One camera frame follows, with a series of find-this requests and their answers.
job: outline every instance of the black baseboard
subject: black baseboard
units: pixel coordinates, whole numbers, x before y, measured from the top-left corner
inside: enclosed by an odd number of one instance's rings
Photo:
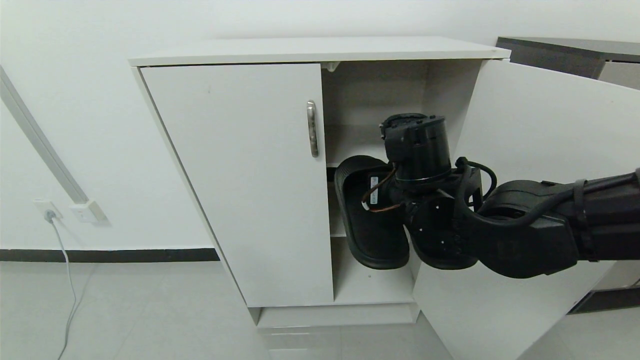
[[[626,309],[640,306],[640,288],[593,291],[578,302],[569,314]]]
[[[167,263],[171,261],[220,261],[216,249],[68,250],[71,263]],[[0,261],[64,263],[60,250],[0,249]]]

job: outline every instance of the white cabinet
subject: white cabinet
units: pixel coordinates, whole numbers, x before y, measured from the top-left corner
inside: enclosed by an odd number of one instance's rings
[[[385,160],[378,124],[404,112],[446,116],[451,153],[501,182],[637,166],[640,92],[508,57],[438,37],[302,38],[212,40],[130,64],[258,327],[410,323],[422,310],[456,359],[514,359],[611,264],[526,281],[415,257],[372,270],[346,247],[327,175],[351,155]]]

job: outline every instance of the black robotic arm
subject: black robotic arm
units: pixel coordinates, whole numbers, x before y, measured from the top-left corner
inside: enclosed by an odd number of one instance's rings
[[[335,173],[349,248],[365,266],[406,264],[403,225],[420,259],[446,270],[480,260],[528,278],[580,260],[640,259],[640,168],[573,184],[496,187],[484,165],[460,158],[451,167],[443,117],[400,114],[380,127],[389,163],[355,156]],[[480,171],[492,179],[484,194]]]

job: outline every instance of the black cable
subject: black cable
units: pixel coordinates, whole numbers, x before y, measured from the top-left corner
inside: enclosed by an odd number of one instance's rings
[[[467,206],[467,201],[465,199],[465,191],[467,189],[467,184],[469,179],[471,178],[471,166],[470,162],[465,158],[460,158],[456,162],[456,165],[460,165],[464,167],[464,173],[462,175],[462,179],[460,180],[460,185],[458,186],[458,190],[456,191],[456,212],[460,211],[462,215],[468,216],[481,222],[486,225],[492,225],[495,227],[520,227],[527,226],[534,221],[536,221],[539,217],[544,215],[549,210],[558,206],[560,203],[567,201],[573,197],[573,189],[567,189],[565,191],[556,193],[550,196],[547,200],[544,200],[531,210],[527,212],[524,216],[511,219],[511,220],[496,220],[488,217],[484,217],[480,214],[473,212]],[[620,175],[616,177],[610,177],[602,180],[594,180],[590,183],[587,183],[584,187],[584,193],[596,192],[608,188],[612,188],[614,186],[623,185],[629,183],[631,181],[635,181],[636,175],[635,173]]]
[[[489,197],[489,195],[491,195],[491,193],[495,190],[496,186],[498,186],[498,177],[495,175],[495,172],[493,172],[493,170],[491,170],[489,167],[485,165],[482,165],[480,163],[474,163],[473,161],[468,161],[467,163],[473,167],[477,167],[480,170],[486,172],[487,175],[489,175],[489,177],[491,178],[491,185],[489,186],[489,190],[487,190],[483,196],[483,200],[486,200],[486,198]]]

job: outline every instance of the tiled floor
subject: tiled floor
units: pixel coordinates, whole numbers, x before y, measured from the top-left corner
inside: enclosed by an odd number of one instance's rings
[[[451,357],[415,325],[257,331],[220,263],[72,264],[81,305],[63,359]],[[0,263],[0,358],[55,359],[71,307],[64,264]],[[571,315],[520,360],[636,360],[640,309]]]

